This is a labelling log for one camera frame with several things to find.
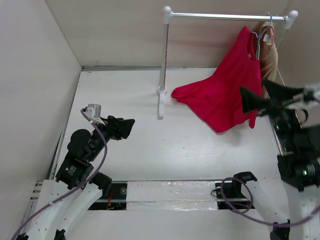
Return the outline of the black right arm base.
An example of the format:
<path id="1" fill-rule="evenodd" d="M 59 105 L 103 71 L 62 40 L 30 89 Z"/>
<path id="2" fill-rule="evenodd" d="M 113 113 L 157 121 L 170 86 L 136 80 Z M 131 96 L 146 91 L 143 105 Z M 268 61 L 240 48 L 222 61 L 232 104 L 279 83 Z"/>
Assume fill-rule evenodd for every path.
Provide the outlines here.
<path id="1" fill-rule="evenodd" d="M 230 204 L 237 210 L 246 210 L 250 206 L 250 201 L 241 193 L 239 188 L 236 188 L 231 181 L 227 181 L 223 185 L 223 192 Z M 211 190 L 211 196 L 217 200 L 217 208 L 219 210 L 232 210 L 226 203 L 221 194 L 221 182 L 215 183 L 215 189 Z"/>

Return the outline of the red t-shirt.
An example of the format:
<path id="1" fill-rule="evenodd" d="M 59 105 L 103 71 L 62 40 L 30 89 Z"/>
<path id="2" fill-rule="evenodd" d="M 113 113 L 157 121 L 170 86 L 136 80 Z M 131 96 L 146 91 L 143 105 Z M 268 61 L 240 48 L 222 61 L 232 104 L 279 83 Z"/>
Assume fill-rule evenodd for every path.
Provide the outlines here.
<path id="1" fill-rule="evenodd" d="M 256 124 L 256 111 L 243 113 L 241 87 L 262 94 L 260 61 L 253 42 L 255 34 L 244 26 L 234 45 L 215 72 L 208 78 L 177 87 L 171 97 L 187 105 L 216 133 L 223 133 L 236 125 Z"/>

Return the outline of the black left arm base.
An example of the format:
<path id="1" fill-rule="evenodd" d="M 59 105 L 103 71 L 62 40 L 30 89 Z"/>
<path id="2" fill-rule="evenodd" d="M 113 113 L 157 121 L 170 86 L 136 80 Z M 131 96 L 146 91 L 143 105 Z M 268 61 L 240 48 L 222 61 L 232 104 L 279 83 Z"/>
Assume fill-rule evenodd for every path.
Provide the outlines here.
<path id="1" fill-rule="evenodd" d="M 90 211 L 124 211 L 127 209 L 128 183 L 114 181 L 107 194 L 96 200 L 88 209 Z"/>

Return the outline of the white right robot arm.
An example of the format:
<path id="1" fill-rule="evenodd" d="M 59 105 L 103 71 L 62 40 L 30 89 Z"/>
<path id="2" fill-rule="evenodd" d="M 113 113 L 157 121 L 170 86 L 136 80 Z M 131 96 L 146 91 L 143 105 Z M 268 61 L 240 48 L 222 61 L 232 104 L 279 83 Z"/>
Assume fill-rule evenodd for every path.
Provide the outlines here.
<path id="1" fill-rule="evenodd" d="M 244 196 L 261 216 L 272 240 L 317 240 L 320 237 L 320 127 L 304 127 L 296 116 L 319 105 L 320 86 L 292 88 L 265 79 L 268 98 L 245 87 L 240 89 L 244 113 L 268 116 L 279 141 L 277 167 L 282 180 L 289 216 L 270 202 L 251 172 L 234 175 L 231 191 Z"/>

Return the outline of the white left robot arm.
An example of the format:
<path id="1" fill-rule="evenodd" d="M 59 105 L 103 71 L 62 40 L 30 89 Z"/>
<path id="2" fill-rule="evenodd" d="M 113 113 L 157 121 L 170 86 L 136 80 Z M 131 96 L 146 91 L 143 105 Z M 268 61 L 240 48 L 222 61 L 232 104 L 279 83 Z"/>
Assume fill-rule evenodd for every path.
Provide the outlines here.
<path id="1" fill-rule="evenodd" d="M 112 179 L 94 168 L 92 162 L 100 152 L 108 153 L 110 140 L 127 139 L 134 119 L 84 118 L 94 127 L 93 132 L 78 129 L 70 137 L 68 152 L 55 175 L 48 203 L 31 215 L 14 233 L 14 240 L 65 240 L 79 218 L 99 198 L 112 193 Z"/>

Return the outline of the light blue wire hanger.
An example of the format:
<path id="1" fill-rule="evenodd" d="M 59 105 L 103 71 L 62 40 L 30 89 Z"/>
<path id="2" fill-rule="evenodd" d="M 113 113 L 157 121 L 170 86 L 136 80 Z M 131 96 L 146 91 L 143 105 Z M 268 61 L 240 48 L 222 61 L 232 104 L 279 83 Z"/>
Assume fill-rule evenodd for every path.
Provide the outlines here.
<path id="1" fill-rule="evenodd" d="M 253 49 L 255 55 L 258 59 L 261 57 L 261 50 L 267 43 L 273 45 L 274 41 L 274 23 L 272 20 L 272 15 L 267 12 L 265 16 L 268 16 L 267 21 L 259 21 L 251 30 L 254 34 L 253 38 Z"/>

